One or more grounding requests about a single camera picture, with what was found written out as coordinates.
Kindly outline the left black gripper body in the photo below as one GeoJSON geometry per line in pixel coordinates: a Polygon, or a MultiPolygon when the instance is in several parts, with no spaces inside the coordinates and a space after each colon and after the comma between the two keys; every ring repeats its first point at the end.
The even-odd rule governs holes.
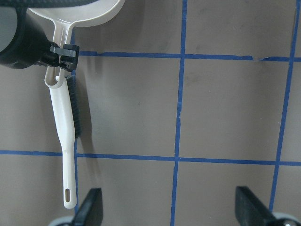
{"type": "Polygon", "coordinates": [[[58,47],[59,46],[56,43],[47,41],[46,44],[41,47],[40,56],[35,65],[58,67],[59,55],[53,52],[53,50],[58,47]]]}

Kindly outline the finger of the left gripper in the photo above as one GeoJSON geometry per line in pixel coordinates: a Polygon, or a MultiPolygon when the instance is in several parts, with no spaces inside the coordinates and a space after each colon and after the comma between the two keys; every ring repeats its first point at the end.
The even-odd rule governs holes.
{"type": "Polygon", "coordinates": [[[51,45],[50,52],[55,55],[53,67],[60,67],[66,71],[76,70],[79,57],[79,46],[63,44],[63,47],[51,45]]]}

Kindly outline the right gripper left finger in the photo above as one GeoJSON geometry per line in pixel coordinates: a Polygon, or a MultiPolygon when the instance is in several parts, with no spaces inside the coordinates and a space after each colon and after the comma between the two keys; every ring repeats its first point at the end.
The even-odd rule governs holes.
{"type": "Polygon", "coordinates": [[[103,221],[103,197],[101,188],[91,188],[78,212],[72,226],[100,226],[103,221]]]}

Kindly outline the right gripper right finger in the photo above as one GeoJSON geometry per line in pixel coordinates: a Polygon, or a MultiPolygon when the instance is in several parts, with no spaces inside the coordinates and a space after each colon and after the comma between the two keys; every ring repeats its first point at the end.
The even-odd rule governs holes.
{"type": "Polygon", "coordinates": [[[247,186],[236,187],[235,217],[240,226],[282,225],[282,220],[276,219],[247,186]]]}

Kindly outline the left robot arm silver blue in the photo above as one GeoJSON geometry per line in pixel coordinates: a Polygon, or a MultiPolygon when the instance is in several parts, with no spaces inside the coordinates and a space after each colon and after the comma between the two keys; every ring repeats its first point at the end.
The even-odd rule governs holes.
{"type": "Polygon", "coordinates": [[[63,8],[82,0],[2,0],[0,2],[0,64],[12,69],[32,65],[76,69],[79,47],[60,47],[47,39],[41,26],[27,15],[28,8],[63,8]]]}

